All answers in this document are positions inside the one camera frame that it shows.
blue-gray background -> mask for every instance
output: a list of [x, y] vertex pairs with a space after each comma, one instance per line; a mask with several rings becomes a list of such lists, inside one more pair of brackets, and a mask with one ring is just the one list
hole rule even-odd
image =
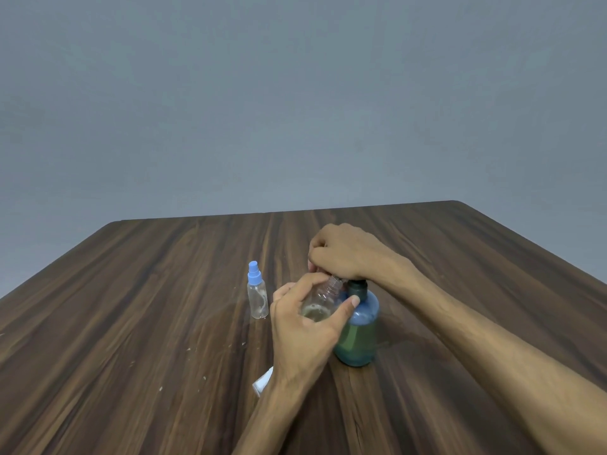
[[607, 0], [0, 0], [0, 295], [105, 223], [459, 199], [607, 281]]

person's left hand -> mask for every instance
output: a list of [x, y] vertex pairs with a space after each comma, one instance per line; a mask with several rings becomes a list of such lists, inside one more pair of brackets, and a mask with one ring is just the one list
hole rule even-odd
[[324, 273], [307, 273], [274, 293], [270, 305], [274, 344], [271, 381], [292, 392], [306, 393], [318, 379], [338, 342], [341, 331], [360, 299], [353, 295], [323, 321], [315, 323], [299, 314], [312, 288], [328, 280]]

green soap bottle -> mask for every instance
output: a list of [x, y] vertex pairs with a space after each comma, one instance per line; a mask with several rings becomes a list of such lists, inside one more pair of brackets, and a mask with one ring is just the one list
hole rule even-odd
[[347, 288], [348, 291], [341, 294], [339, 303], [343, 303], [352, 295], [358, 295], [360, 304], [345, 325], [333, 352], [346, 365], [361, 367], [369, 364], [375, 357], [377, 349], [375, 327], [379, 314], [379, 301], [375, 294], [367, 289], [365, 280], [350, 280]]

bottle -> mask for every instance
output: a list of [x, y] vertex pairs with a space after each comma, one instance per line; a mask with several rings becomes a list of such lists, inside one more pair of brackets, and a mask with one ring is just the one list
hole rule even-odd
[[313, 290], [312, 294], [302, 303], [301, 316], [310, 318], [315, 323], [327, 319], [335, 312], [339, 291], [343, 285], [344, 282], [341, 279], [331, 276], [329, 281]]
[[352, 295], [358, 295], [360, 303], [345, 325], [333, 352], [344, 364], [362, 367], [375, 357], [375, 324], [379, 314], [379, 301], [375, 294], [367, 289], [365, 280], [348, 281], [347, 292], [341, 294], [339, 303], [343, 303]]
[[265, 318], [268, 315], [268, 294], [265, 288], [265, 282], [262, 280], [262, 272], [257, 267], [257, 262], [249, 263], [249, 284], [247, 293], [249, 294], [249, 304], [251, 305], [251, 316], [255, 319]]

dark brown wood surface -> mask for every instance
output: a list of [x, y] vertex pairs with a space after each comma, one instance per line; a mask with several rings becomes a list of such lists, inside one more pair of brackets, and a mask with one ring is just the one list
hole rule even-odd
[[[458, 202], [127, 220], [0, 300], [0, 455], [229, 454], [272, 365], [247, 263], [268, 293], [310, 238], [349, 222], [455, 297], [607, 389], [607, 286]], [[375, 362], [334, 358], [288, 454], [531, 454], [536, 446], [398, 302]]]

